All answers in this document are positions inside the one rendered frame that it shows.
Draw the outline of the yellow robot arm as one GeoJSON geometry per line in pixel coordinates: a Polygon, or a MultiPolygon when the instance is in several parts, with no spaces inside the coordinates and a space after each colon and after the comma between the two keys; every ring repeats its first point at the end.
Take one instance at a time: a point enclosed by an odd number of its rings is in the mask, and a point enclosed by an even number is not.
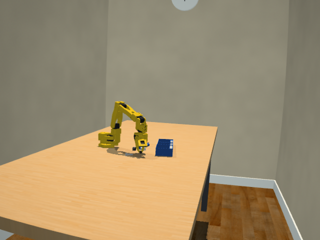
{"type": "Polygon", "coordinates": [[[141,113],[135,112],[129,105],[125,104],[124,102],[116,101],[110,124],[111,132],[99,133],[99,147],[114,148],[115,146],[119,145],[119,142],[121,141],[122,129],[120,127],[122,125],[123,113],[135,122],[135,129],[139,133],[147,132],[148,125],[146,123],[146,118],[143,117],[141,113]]]}

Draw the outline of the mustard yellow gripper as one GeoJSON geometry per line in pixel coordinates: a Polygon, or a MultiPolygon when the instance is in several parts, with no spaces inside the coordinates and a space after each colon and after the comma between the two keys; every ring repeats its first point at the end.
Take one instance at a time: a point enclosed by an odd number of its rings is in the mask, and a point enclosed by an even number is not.
{"type": "Polygon", "coordinates": [[[142,147],[141,151],[143,152],[144,148],[148,146],[148,134],[146,132],[135,132],[133,137],[137,151],[140,152],[139,147],[142,147]]]}

